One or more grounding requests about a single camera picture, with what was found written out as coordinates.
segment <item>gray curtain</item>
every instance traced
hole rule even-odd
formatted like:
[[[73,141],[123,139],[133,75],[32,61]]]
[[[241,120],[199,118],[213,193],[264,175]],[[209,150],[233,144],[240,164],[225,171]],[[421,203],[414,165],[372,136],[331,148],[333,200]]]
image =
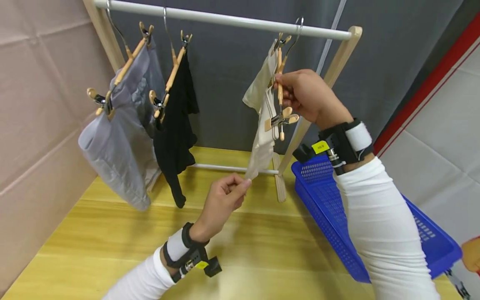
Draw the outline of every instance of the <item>gray curtain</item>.
[[[137,0],[152,5],[164,1]],[[461,0],[347,1],[339,29],[363,27],[363,36],[345,66],[334,91],[352,114],[367,124],[375,139],[412,84],[430,51],[452,18]],[[294,23],[303,15],[305,25],[330,28],[339,0],[168,1],[168,7],[212,12],[277,22]],[[154,39],[162,73],[172,68],[163,18],[112,12],[130,48],[141,34],[138,22],[155,26]],[[257,130],[256,112],[242,103],[242,96],[259,71],[276,33],[168,18],[168,31],[176,51],[180,30],[193,33],[189,61],[200,114],[191,116],[199,146],[250,151]],[[301,37],[289,55],[286,72],[316,69],[325,40]],[[339,43],[334,42],[323,74]],[[275,150],[284,153],[294,127]],[[310,128],[306,142],[316,140]]]

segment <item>blue plastic basket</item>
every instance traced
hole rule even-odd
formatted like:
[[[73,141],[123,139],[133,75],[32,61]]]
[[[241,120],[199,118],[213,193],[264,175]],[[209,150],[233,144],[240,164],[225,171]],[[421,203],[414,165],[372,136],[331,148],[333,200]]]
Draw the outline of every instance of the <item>blue plastic basket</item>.
[[[367,270],[348,236],[347,218],[327,156],[292,165],[295,190],[352,277],[370,283]],[[432,278],[441,275],[462,257],[458,244],[412,202],[405,198],[419,229],[422,248]]]

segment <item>yellow label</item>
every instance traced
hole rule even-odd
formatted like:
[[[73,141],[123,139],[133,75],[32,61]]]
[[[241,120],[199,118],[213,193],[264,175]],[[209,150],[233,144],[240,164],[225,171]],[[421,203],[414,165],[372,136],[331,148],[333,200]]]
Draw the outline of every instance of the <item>yellow label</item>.
[[[314,143],[312,145],[312,148],[315,151],[315,154],[319,154],[330,149],[326,141],[319,141],[317,143]]]
[[[204,262],[204,261],[201,261],[199,262],[195,268],[199,268],[199,269],[205,269],[206,267],[208,267],[208,263],[207,262]]]

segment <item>clothes rack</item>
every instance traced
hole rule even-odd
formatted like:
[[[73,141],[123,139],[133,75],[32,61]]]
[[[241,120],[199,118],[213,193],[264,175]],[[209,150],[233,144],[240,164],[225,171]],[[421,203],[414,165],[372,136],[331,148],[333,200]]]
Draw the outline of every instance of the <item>clothes rack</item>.
[[[107,19],[105,9],[107,8],[107,0],[84,0],[84,5],[92,20],[95,30],[100,38],[102,46],[107,53],[107,57],[112,65],[114,71],[120,69],[125,60],[120,51],[120,47],[115,38],[115,34],[111,28],[111,25]],[[138,4],[123,2],[119,0],[111,0],[110,9],[114,11],[131,12],[137,14],[154,15],[163,17],[163,7],[147,4]],[[209,12],[197,12],[183,9],[168,8],[168,18],[198,21],[204,23],[213,23],[234,27],[244,27],[257,30],[266,30],[272,32],[283,32],[286,34],[298,34],[299,27],[295,24],[279,23],[266,20],[249,19],[243,17],[221,15]],[[328,71],[324,77],[326,84],[332,87],[340,75],[343,67],[347,63],[350,55],[352,54],[355,46],[357,45],[362,33],[362,28],[358,26],[352,26],[348,31],[334,30],[327,28],[318,28],[311,26],[304,26],[301,31],[302,36],[312,36],[328,38],[333,40],[342,40],[338,51],[336,52],[332,63],[330,64]],[[280,161],[280,156],[274,153],[273,157],[273,170],[262,170],[260,173],[270,174],[275,176],[277,197],[279,202],[284,202],[287,196],[285,182],[283,180],[283,172],[287,168],[293,157],[293,151],[300,145],[303,137],[305,136],[310,122],[301,118],[297,123],[297,127],[292,136],[292,139],[288,145],[288,149]],[[214,170],[225,170],[235,172],[245,172],[247,168],[231,167],[231,166],[218,166],[208,164],[195,164],[194,168],[205,168]]]

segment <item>wooden table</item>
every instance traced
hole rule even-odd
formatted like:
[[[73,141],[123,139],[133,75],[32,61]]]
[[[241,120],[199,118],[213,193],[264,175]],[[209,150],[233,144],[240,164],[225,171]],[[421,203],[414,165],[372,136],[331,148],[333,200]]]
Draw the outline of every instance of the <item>wooden table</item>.
[[[244,167],[250,152],[194,147],[197,162]],[[138,212],[97,178],[65,217],[3,300],[100,299],[127,271],[151,255],[187,221],[195,221],[210,183],[225,172],[187,168],[179,175],[187,203],[178,209],[165,179],[152,207]],[[194,269],[164,299],[373,299],[371,285],[354,281],[308,214],[285,173],[287,201],[276,200],[275,179],[257,177],[243,206],[208,245],[223,272]],[[460,299],[443,276],[442,299]]]

